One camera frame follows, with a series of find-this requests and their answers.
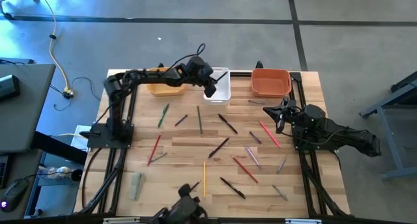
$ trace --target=gray floor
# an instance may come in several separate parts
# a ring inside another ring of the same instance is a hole
[[[288,20],[288,0],[48,0],[62,16],[140,18],[223,18]],[[41,1],[8,0],[5,10],[21,15],[49,15]],[[416,0],[295,0],[301,20],[416,21]],[[32,58],[50,63],[48,35],[52,22],[0,21],[0,57]],[[59,22],[54,52],[68,77],[85,76],[101,94],[109,68],[143,68],[194,52],[212,66],[252,69],[258,60],[273,68],[300,70],[292,25],[193,23]],[[367,128],[382,138],[382,153],[368,158],[355,149],[340,151],[342,173],[351,212],[358,217],[392,221],[417,220],[417,179],[384,182],[379,175],[394,168],[377,118],[362,120],[359,110],[388,94],[389,86],[416,70],[417,27],[301,26],[308,69],[321,77],[328,114],[336,122]],[[56,72],[53,84],[63,88]],[[90,124],[98,101],[89,84],[76,81],[72,106],[50,91],[38,129],[46,134],[73,132]],[[53,193],[75,194],[76,188],[45,191],[39,206],[48,215],[69,214],[73,201],[57,208]],[[60,199],[67,200],[66,195]]]

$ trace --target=wooden tabletop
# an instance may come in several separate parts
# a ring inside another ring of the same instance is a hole
[[[109,70],[109,75],[124,71]],[[302,80],[307,104],[315,104],[326,111],[318,73],[302,72]],[[126,157],[117,215],[153,216],[161,208],[171,207],[178,201],[177,191],[183,184],[189,183],[192,186],[201,181],[191,196],[201,199],[201,206],[208,212],[209,217],[308,217],[300,161],[292,139],[273,133],[281,144],[281,148],[278,148],[258,123],[259,120],[263,121],[267,128],[274,132],[274,121],[263,112],[262,105],[248,102],[259,100],[266,102],[265,106],[275,106],[280,104],[281,99],[254,98],[250,86],[249,77],[232,77],[229,104],[213,106],[203,103],[203,89],[200,87],[189,86],[182,96],[155,97],[147,91],[146,85],[140,85],[133,118],[134,139]],[[158,128],[162,110],[168,103],[169,109],[161,128]],[[199,132],[197,105],[201,112],[203,135]],[[104,92],[98,116],[107,106],[108,98]],[[238,134],[233,133],[219,119],[218,113],[236,128]],[[174,124],[185,114],[188,114],[188,118],[175,127]],[[252,131],[262,144],[257,144],[249,135],[249,131]],[[284,132],[291,133],[288,126]],[[148,167],[147,160],[159,133],[162,133],[162,138],[154,157],[164,152],[167,152],[167,155]],[[207,159],[210,152],[227,137],[230,137],[230,140],[226,145],[211,159]],[[256,166],[244,146],[251,148],[261,168]],[[91,164],[85,183],[86,202],[103,183],[108,153],[108,149],[101,150]],[[93,152],[88,154],[86,165],[92,154]],[[259,183],[255,183],[231,156],[238,158]],[[287,158],[287,161],[277,175],[277,168],[284,158]],[[323,186],[339,207],[349,213],[337,158],[329,152],[317,151],[317,159]],[[204,161],[207,163],[206,198],[203,198]],[[146,179],[139,199],[131,201],[128,197],[134,172],[145,173]],[[226,186],[220,180],[221,176],[243,192],[246,199],[239,197]],[[272,185],[286,194],[288,201],[280,197]],[[106,210],[112,192],[109,194]],[[315,206],[318,207],[315,189],[312,189],[312,194]],[[81,185],[74,211],[78,210],[81,210]]]

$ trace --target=gray table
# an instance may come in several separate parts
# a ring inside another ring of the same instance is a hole
[[[42,151],[80,164],[85,162],[86,152],[36,131],[54,70],[53,64],[0,65],[0,77],[15,75],[20,81],[21,92],[17,97],[0,102],[0,153],[12,154],[8,185],[15,179],[35,174]],[[28,181],[29,189],[18,207],[10,213],[0,211],[0,220],[21,219],[25,214],[33,214],[34,206],[29,204],[27,208],[27,203],[37,200],[31,187],[38,187],[38,179],[31,177]]]

